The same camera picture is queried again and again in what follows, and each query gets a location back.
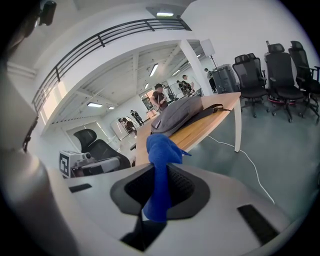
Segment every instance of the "blue towel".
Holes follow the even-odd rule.
[[[154,190],[143,208],[144,215],[154,222],[166,222],[171,207],[167,163],[182,164],[182,156],[189,155],[163,134],[152,134],[146,140],[148,159],[154,165]]]

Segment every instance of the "railing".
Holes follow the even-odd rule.
[[[188,25],[182,19],[168,18],[149,18],[140,19],[103,30],[73,48],[66,56],[64,56],[46,76],[41,86],[37,90],[32,104],[38,113],[46,102],[49,93],[58,84],[61,78],[80,60],[99,49],[105,47],[106,44],[144,31],[156,30],[187,30],[191,31]]]

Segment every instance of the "person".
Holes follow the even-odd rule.
[[[124,127],[128,130],[128,132],[133,132],[134,133],[134,138],[137,137],[137,130],[136,127],[134,126],[134,123],[126,119],[125,117],[122,118],[122,124],[124,124]]]
[[[185,86],[183,85],[183,83],[180,82],[179,80],[177,80],[176,83],[178,84],[179,89],[182,91],[183,96],[186,96],[187,91],[185,90]]]
[[[161,83],[157,83],[154,87],[155,91],[153,92],[150,101],[153,105],[155,105],[160,111],[164,111],[166,107],[168,107],[167,96],[165,96],[163,91],[163,86]]]
[[[192,77],[192,76],[187,76],[186,74],[184,74],[183,76],[182,76],[182,78],[183,78],[183,80],[186,82],[186,83],[188,83],[188,84],[190,84],[190,86],[191,86],[191,91],[192,92],[194,92],[195,91],[195,79]]]
[[[216,83],[214,80],[214,74],[212,71],[209,71],[209,69],[205,68],[204,71],[206,72],[206,78],[209,80],[211,89],[213,90],[213,93],[216,93]]]
[[[131,116],[133,116],[134,119],[138,122],[139,126],[144,124],[144,122],[142,121],[142,118],[140,117],[137,111],[131,110],[130,113],[131,113]]]

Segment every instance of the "black office chair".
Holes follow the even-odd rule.
[[[97,134],[91,129],[83,129],[73,134],[76,136],[81,144],[81,153],[90,153],[96,160],[103,160],[108,158],[119,157],[119,170],[130,168],[130,161],[124,155],[115,151],[102,139],[97,139]]]
[[[268,51],[269,54],[265,58],[269,87],[284,101],[284,105],[274,109],[272,115],[275,116],[276,111],[284,108],[289,115],[288,121],[291,123],[290,103],[302,99],[304,95],[299,88],[295,87],[290,54],[284,52],[285,49],[280,43],[268,45]]]
[[[256,73],[258,75],[258,77],[263,78],[260,80],[263,88],[266,88],[266,84],[267,84],[267,79],[266,79],[266,71],[264,69],[261,70],[261,61],[258,57],[255,56],[254,53],[248,53],[247,56],[254,60],[254,64],[255,64],[255,68],[256,68]]]
[[[241,96],[248,99],[245,105],[241,107],[241,111],[243,108],[251,106],[252,115],[256,118],[256,104],[263,105],[262,97],[267,95],[267,91],[263,86],[265,78],[258,75],[255,61],[247,55],[243,54],[235,57],[234,61],[235,64],[232,67],[239,78]]]
[[[304,50],[302,44],[298,41],[291,41],[292,47],[288,49],[291,58],[296,67],[297,78],[296,82],[300,88],[305,89],[306,102],[305,109],[301,113],[302,117],[305,117],[307,109],[311,109],[316,116],[318,117],[316,122],[319,122],[320,116],[318,114],[319,103],[316,94],[320,94],[320,84],[319,84],[319,69],[320,67],[316,66],[315,68],[310,68],[306,51]],[[314,71],[317,71],[317,79],[314,79]]]

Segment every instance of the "white ceiling panel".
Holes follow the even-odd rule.
[[[190,45],[197,55],[203,54],[199,42],[192,42]],[[134,55],[137,60],[136,70],[134,70],[133,63]],[[158,69],[150,77],[152,68],[157,63],[159,64]],[[108,107],[117,107],[133,96],[144,92],[146,83],[150,83],[148,86],[150,89],[156,83],[165,81],[179,68],[187,67],[187,63],[186,56],[176,43],[157,44],[148,50],[134,52],[122,59],[111,60],[106,63],[102,71],[87,79],[77,93],[61,108],[53,123],[104,115],[110,111]],[[88,101],[103,106],[88,107]]]

